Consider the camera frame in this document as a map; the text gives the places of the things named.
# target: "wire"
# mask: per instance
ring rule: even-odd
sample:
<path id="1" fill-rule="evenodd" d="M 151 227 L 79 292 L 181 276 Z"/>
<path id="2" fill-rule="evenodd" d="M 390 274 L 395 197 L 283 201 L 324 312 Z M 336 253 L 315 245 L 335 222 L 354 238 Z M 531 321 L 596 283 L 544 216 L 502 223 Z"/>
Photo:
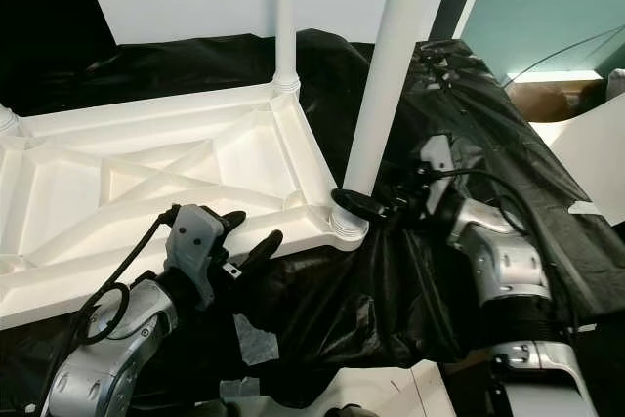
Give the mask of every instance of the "wire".
<path id="1" fill-rule="evenodd" d="M 625 23 L 623 23 L 623 24 L 621 24 L 621 25 L 619 25 L 619 26 L 617 26 L 617 27 L 615 27 L 615 28 L 609 29 L 608 31 L 604 31 L 603 33 L 599 33 L 599 34 L 596 34 L 596 35 L 591 36 L 591 37 L 589 37 L 589 38 L 582 39 L 581 41 L 577 41 L 576 43 L 573 43 L 573 44 L 570 44 L 570 45 L 566 46 L 565 48 L 562 48 L 562 49 L 560 49 L 560 50 L 557 50 L 555 53 L 552 53 L 552 54 L 550 54 L 549 56 L 545 56 L 543 59 L 541 59 L 541 60 L 539 60 L 539 61 L 536 61 L 535 63 L 533 63 L 532 65 L 530 65 L 528 68 L 525 68 L 524 70 L 522 70 L 521 72 L 519 72 L 519 73 L 518 73 L 517 75 L 515 75 L 513 78 L 511 78 L 510 80 L 508 80 L 508 81 L 504 84 L 503 88 L 508 87 L 508 85 L 510 85 L 512 82 L 516 81 L 519 77 L 521 77 L 521 76 L 522 76 L 522 75 L 524 75 L 525 73 L 529 72 L 529 71 L 530 71 L 530 70 L 532 70 L 534 67 L 536 67 L 537 65 L 539 65 L 539 64 L 541 64 L 541 63 L 543 63 L 544 61 L 548 61 L 550 58 L 552 58 L 552 57 L 554 57 L 554 56 L 557 56 L 558 54 L 565 53 L 566 51 L 569 51 L 569 50 L 571 50 L 571 49 L 573 49 L 573 48 L 576 48 L 577 46 L 581 46 L 582 44 L 588 43 L 588 42 L 590 42 L 590 41 L 592 41 L 592 40 L 594 40 L 594 39 L 597 39 L 597 38 L 601 38 L 602 36 L 605 36 L 605 35 L 610 34 L 610 33 L 612 33 L 612 32 L 616 32 L 616 33 L 618 33 L 618 32 L 619 32 L 619 30 L 622 30 L 623 28 L 625 28 Z"/>
<path id="2" fill-rule="evenodd" d="M 50 387 L 52 386 L 52 382 L 54 381 L 55 375 L 62 361 L 69 355 L 70 350 L 74 346 L 78 346 L 80 344 L 92 345 L 99 342 L 101 339 L 106 337 L 110 332 L 112 332 L 115 327 L 119 324 L 126 309 L 128 308 L 130 290 L 123 283 L 117 282 L 117 279 L 124 273 L 128 267 L 132 264 L 132 262 L 139 256 L 139 253 L 143 251 L 146 245 L 149 243 L 151 238 L 154 236 L 158 228 L 163 225 L 172 225 L 174 219 L 176 218 L 176 214 L 178 214 L 178 210 L 180 209 L 179 205 L 174 205 L 167 212 L 160 214 L 151 227 L 147 230 L 146 234 L 141 238 L 137 246 L 133 248 L 133 250 L 126 256 L 126 258 L 122 261 L 119 267 L 115 270 L 115 272 L 106 280 L 105 283 L 94 293 L 89 299 L 83 304 L 80 308 L 76 316 L 73 318 L 69 331 L 62 339 L 61 345 L 55 351 L 53 355 L 52 361 L 48 366 L 48 370 L 46 372 L 46 376 L 44 378 L 44 385 L 41 391 L 41 395 L 37 401 L 37 406 L 33 412 L 34 415 L 45 417 L 42 415 L 44 411 L 44 406 L 46 404 L 46 399 L 48 398 L 48 392 L 50 391 Z M 89 318 L 93 312 L 93 308 L 97 302 L 99 302 L 102 297 L 112 291 L 118 290 L 121 293 L 121 302 L 117 312 L 113 320 L 106 326 L 106 328 L 99 332 L 98 334 L 88 337 L 87 336 L 87 326 L 89 324 Z"/>
<path id="3" fill-rule="evenodd" d="M 536 215 L 534 214 L 533 210 L 531 209 L 531 207 L 529 206 L 525 198 L 521 195 L 521 193 L 514 186 L 512 186 L 510 183 L 503 180 L 502 178 L 499 178 L 498 176 L 493 175 L 492 173 L 489 173 L 487 171 L 480 170 L 477 168 L 459 169 L 459 170 L 451 170 L 451 171 L 433 171 L 432 175 L 434 176 L 435 179 L 438 179 L 438 180 L 442 178 L 456 177 L 456 176 L 463 176 L 463 175 L 479 175 L 479 176 L 482 176 L 484 178 L 488 178 L 489 180 L 494 181 L 499 186 L 504 188 L 510 194 L 510 196 L 512 196 L 510 197 L 510 196 L 504 195 L 500 197 L 500 200 L 503 197 L 504 201 L 505 200 L 508 200 L 509 202 L 514 201 L 513 204 L 517 208 L 517 210 L 521 212 L 520 215 L 526 218 L 525 225 L 527 225 L 527 227 L 524 230 L 528 232 L 528 234 L 531 235 L 531 237 L 536 242 L 536 250 L 538 251 L 538 255 L 540 256 L 541 259 L 545 260 L 545 264 L 544 264 L 545 269 L 551 274 L 550 278 L 552 278 L 554 281 L 557 281 L 560 284 L 561 290 L 564 294 L 564 299 L 566 301 L 566 306 L 568 309 L 570 325 L 573 330 L 573 335 L 570 338 L 571 339 L 570 342 L 571 342 L 571 346 L 574 346 L 577 329 L 578 329 L 577 311 L 575 310 L 575 307 L 573 306 L 573 302 L 572 302 L 572 298 L 570 295 L 570 291 L 568 290 L 568 286 L 566 285 L 566 283 L 564 282 L 562 278 L 562 275 L 558 271 L 558 266 L 556 262 L 554 261 L 553 257 L 550 255 L 550 251 L 548 250 L 548 243 L 547 243 L 547 240 L 545 239 L 542 229 L 540 228 L 538 219 L 536 218 Z"/>
<path id="4" fill-rule="evenodd" d="M 515 229 L 516 231 L 518 231 L 521 235 L 526 236 L 528 235 L 527 230 L 520 226 L 516 220 L 514 220 L 510 214 L 508 213 L 508 211 L 506 210 L 506 208 L 504 207 L 504 202 L 508 202 L 508 204 L 512 205 L 518 212 L 521 211 L 521 208 L 519 207 L 519 205 L 517 205 L 517 202 L 515 202 L 515 199 L 513 199 L 512 197 L 510 197 L 509 195 L 500 195 L 498 198 L 498 206 L 499 206 L 499 212 L 501 213 L 501 216 L 504 218 L 504 220 L 506 222 L 508 222 L 508 224 Z"/>
<path id="5" fill-rule="evenodd" d="M 573 68 L 577 68 L 578 65 L 580 65 L 581 63 L 584 63 L 584 61 L 586 61 L 588 58 L 591 58 L 594 54 L 596 54 L 597 51 L 599 51 L 603 46 L 605 46 L 607 43 L 609 43 L 612 39 L 614 39 L 616 36 L 618 36 L 623 29 L 625 29 L 625 24 L 623 26 L 621 26 L 618 31 L 614 31 L 612 34 L 610 34 L 604 41 L 602 41 L 602 43 L 597 46 L 595 49 L 593 49 L 590 53 L 588 53 L 583 59 L 580 59 L 579 61 L 577 61 L 577 63 L 575 64 L 575 66 Z"/>

